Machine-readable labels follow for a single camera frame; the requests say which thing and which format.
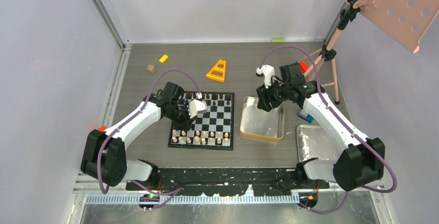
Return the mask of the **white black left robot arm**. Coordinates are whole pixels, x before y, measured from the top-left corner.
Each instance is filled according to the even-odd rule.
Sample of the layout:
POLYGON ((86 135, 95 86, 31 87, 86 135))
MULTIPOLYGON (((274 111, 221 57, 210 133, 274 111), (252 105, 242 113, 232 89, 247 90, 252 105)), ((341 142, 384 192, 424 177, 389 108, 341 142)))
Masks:
POLYGON ((189 130, 200 113, 207 111, 202 93, 178 105, 184 89, 167 82, 164 89, 146 96, 128 116, 109 128, 92 130, 86 139, 80 171, 103 185, 114 187, 121 181, 139 181, 147 190, 159 182, 156 167, 145 160, 128 160, 126 150, 143 131, 162 118, 168 118, 182 130, 189 130))

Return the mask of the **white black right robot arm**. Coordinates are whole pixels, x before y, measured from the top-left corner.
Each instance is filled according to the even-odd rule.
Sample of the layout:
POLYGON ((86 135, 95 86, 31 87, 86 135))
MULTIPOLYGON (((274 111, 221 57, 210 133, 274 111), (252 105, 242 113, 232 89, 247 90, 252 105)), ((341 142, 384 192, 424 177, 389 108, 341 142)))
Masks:
POLYGON ((315 80, 306 81, 300 65, 280 67, 281 77, 274 68, 263 65, 256 76, 264 83, 258 87, 257 108, 270 112, 285 101, 296 103, 323 128, 335 146, 336 159, 310 158, 296 165, 296 183, 309 188, 316 180, 337 183, 351 191, 382 179, 385 145, 379 138, 370 139, 359 131, 336 107, 315 80))

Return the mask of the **gold tin box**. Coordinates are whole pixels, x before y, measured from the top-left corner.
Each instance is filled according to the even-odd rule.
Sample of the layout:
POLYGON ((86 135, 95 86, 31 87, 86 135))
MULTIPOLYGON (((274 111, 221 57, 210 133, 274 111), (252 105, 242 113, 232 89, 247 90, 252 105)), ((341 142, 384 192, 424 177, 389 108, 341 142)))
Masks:
POLYGON ((243 138, 279 143, 284 134, 285 105, 270 112, 257 108, 258 98, 247 96, 244 98, 240 135, 243 138))

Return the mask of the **black white chess board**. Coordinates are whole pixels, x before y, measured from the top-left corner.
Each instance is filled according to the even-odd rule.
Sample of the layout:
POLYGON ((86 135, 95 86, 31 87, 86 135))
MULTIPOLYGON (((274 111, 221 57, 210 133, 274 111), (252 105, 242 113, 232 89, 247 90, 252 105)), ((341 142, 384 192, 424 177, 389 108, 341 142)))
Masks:
POLYGON ((202 92, 208 111, 198 114, 188 131, 170 127, 169 148, 202 148, 208 150, 233 150, 233 127, 235 93, 202 92), (229 133, 229 142, 224 144, 224 134, 229 133))

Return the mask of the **orange triangular plastic frame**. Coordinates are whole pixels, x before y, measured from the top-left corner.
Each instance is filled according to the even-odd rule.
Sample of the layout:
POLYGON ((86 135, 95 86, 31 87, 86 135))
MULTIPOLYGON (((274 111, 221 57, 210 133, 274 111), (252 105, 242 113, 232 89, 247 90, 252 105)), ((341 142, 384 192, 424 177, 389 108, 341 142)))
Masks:
POLYGON ((220 59, 206 74, 206 78, 224 83, 226 76, 226 61, 220 59))

